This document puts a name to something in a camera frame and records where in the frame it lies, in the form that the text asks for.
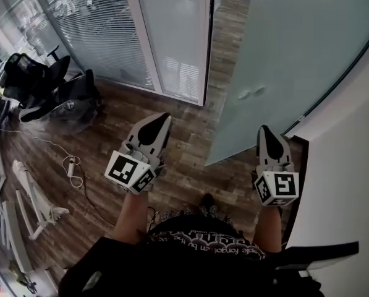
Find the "glass wall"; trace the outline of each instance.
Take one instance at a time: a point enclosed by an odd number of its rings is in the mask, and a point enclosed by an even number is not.
[[[47,54],[59,45],[57,55],[68,55],[37,0],[0,0],[0,57],[27,53],[31,58],[51,65]],[[71,61],[70,70],[78,71]]]

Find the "shoe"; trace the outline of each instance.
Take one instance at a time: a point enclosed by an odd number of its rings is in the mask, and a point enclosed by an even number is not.
[[[199,204],[200,207],[205,207],[206,211],[209,211],[213,205],[216,205],[216,202],[211,194],[205,194]]]

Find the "door frame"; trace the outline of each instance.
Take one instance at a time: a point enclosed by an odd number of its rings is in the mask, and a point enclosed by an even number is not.
[[[203,63],[200,67],[199,72],[199,84],[198,84],[198,101],[193,101],[185,99],[179,96],[170,95],[163,92],[161,86],[161,79],[158,75],[158,70],[156,67],[156,62],[153,56],[153,52],[150,45],[150,39],[148,38],[146,24],[143,18],[142,8],[140,6],[139,0],[128,0],[129,9],[132,13],[132,18],[134,20],[137,35],[140,40],[140,46],[145,57],[145,62],[150,71],[151,79],[153,81],[154,90],[144,89],[135,85],[124,84],[118,82],[128,87],[137,88],[140,90],[145,90],[147,92],[156,93],[169,98],[174,98],[180,101],[192,103],[194,105],[203,106],[206,100],[206,87],[208,83],[208,71],[209,71],[209,58],[210,58],[210,41],[211,41],[211,26],[210,23],[213,21],[213,13],[211,13],[211,2],[212,0],[200,0],[200,36],[202,38],[201,47],[199,48],[198,56],[200,57],[200,62]]]
[[[70,57],[73,59],[74,63],[78,66],[78,68],[84,74],[86,69],[81,65],[81,62],[78,60],[76,55],[73,53],[72,48],[70,47],[70,44],[66,41],[65,36],[61,31],[61,28],[57,24],[55,17],[49,8],[48,1],[47,0],[37,0],[37,1],[41,7],[41,10],[44,12],[46,20],[48,20],[48,22],[51,24],[52,28],[54,29],[61,43],[63,44],[63,46],[65,46],[66,50],[69,52]]]

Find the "white cable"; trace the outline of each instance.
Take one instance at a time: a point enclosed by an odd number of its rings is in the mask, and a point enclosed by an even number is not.
[[[73,158],[74,158],[74,164],[75,164],[75,165],[79,165],[79,164],[81,163],[81,159],[80,159],[80,157],[78,157],[78,156],[75,156],[75,155],[72,155],[72,154],[68,153],[68,151],[67,151],[67,150],[65,150],[63,147],[61,147],[59,144],[56,144],[56,143],[54,143],[54,142],[51,142],[50,140],[43,140],[43,139],[41,139],[41,138],[39,138],[39,137],[35,137],[35,136],[31,135],[30,133],[26,133],[26,132],[18,131],[18,130],[3,130],[3,129],[0,129],[0,131],[2,131],[2,132],[13,132],[13,133],[22,133],[22,134],[26,134],[27,136],[31,137],[32,139],[40,140],[40,141],[43,141],[43,142],[50,143],[50,144],[52,144],[52,145],[58,146],[60,149],[62,149],[62,150],[67,154],[67,156],[62,160],[62,163],[61,163],[61,165],[62,165],[62,167],[63,167],[63,169],[64,169],[64,171],[65,171],[65,173],[66,173],[66,176],[67,176],[67,177],[69,177],[69,172],[66,170],[66,168],[65,168],[65,166],[64,166],[64,162],[65,162],[69,157],[73,157]],[[78,186],[73,185],[72,178],[77,178],[81,183],[80,183]],[[71,176],[71,177],[69,177],[69,179],[70,179],[70,184],[71,184],[74,188],[80,188],[81,186],[83,186],[83,179],[82,179],[81,177],[79,177],[79,176]]]

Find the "window blind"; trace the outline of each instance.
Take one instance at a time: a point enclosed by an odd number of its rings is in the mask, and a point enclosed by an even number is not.
[[[154,89],[127,0],[47,0],[71,52],[98,77]]]

